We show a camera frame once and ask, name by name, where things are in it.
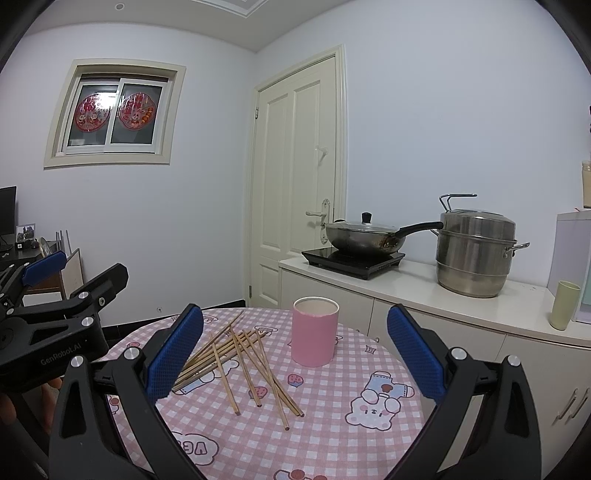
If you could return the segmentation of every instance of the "cabinet door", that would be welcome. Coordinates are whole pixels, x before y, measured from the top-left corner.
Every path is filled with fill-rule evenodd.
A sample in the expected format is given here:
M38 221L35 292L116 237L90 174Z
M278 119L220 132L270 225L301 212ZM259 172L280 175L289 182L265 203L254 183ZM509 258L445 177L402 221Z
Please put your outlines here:
M371 323L369 325L369 337L379 341L387 350L392 353L397 359L402 361L398 350L388 335L386 327L386 318L388 311L392 304L381 300L374 301L374 310L371 316ZM505 335L491 330L485 330L464 323L457 323L449 319L436 317L413 309L407 309L410 315L413 316L419 326L428 328L437 333L443 342L449 347L461 346L469 352L474 358L479 360L493 361L501 346ZM457 463L464 451L466 442L470 438L470 433L478 416L482 397L474 397L470 402L466 416L460 430L456 435L445 461L441 464L441 468L447 468ZM421 406L423 408L423 415L428 418L435 408L435 402L429 398L421 395Z
M368 336L383 345L396 358L401 359L386 327L386 318L392 306L392 304L381 300L374 301ZM478 360L493 361L505 339L504 333L454 322L418 310L407 310L419 326L433 330L449 348L461 346Z
M581 403L590 385L591 350L508 335L496 360L508 355L521 359L534 397L544 478L573 444L589 417L591 400ZM570 418L577 409L576 416ZM564 412L563 418L557 419Z
M280 307L291 310L294 302L302 297L325 297L334 300L339 304L339 323L364 335L367 334L374 305L372 297L282 270Z

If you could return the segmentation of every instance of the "black pan handle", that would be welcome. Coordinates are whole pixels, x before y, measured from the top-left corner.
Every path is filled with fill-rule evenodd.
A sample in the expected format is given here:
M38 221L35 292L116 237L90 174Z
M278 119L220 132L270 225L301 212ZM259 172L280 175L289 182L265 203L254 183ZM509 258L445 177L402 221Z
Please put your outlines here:
M423 230L441 230L443 228L443 223L441 222L426 222L426 223L417 223L416 225L410 226L403 226L398 232L394 234L397 238L403 238L411 233L422 232Z

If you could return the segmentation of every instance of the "photo frame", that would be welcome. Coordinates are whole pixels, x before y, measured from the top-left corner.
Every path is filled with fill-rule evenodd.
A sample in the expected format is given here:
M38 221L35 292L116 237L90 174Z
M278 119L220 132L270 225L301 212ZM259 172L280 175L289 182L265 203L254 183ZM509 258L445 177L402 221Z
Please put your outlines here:
M23 244L27 240L35 240L35 224L17 225L17 243Z

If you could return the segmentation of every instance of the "blue gripper pad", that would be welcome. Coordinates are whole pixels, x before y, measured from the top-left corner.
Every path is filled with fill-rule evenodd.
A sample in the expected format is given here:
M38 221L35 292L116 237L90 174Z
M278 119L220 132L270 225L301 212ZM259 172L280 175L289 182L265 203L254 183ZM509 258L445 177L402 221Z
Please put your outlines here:
M62 271L66 267L67 257L64 252L56 252L25 267L21 278L23 287L34 287L46 278Z
M446 393L441 363L400 308L390 309L387 325L388 334L421 393L439 405Z
M166 339L147 368L146 395L155 404L170 393L178 374L203 333L203 313L193 307Z

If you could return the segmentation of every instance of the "door frame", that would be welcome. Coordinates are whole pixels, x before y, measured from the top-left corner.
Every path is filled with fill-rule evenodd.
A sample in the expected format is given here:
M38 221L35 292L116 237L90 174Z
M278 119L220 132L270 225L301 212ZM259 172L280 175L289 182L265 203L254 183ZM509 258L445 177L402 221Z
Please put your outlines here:
M312 65L321 61L335 59L336 64L336 149L335 149L335 202L333 204L333 220L345 217L345 203L347 194L347 100L346 100L346 70L345 70L345 46L343 44L325 50L313 57L301 61L270 79L261 82L254 88L252 94L252 109L255 112L259 97L263 90L285 80ZM243 258L244 278L243 293L246 305L250 306L249 285L251 282L251 223L252 223L252 181L256 139L256 119L251 116L251 134L248 142L248 158L246 161L246 188L244 191L244 229L243 229Z

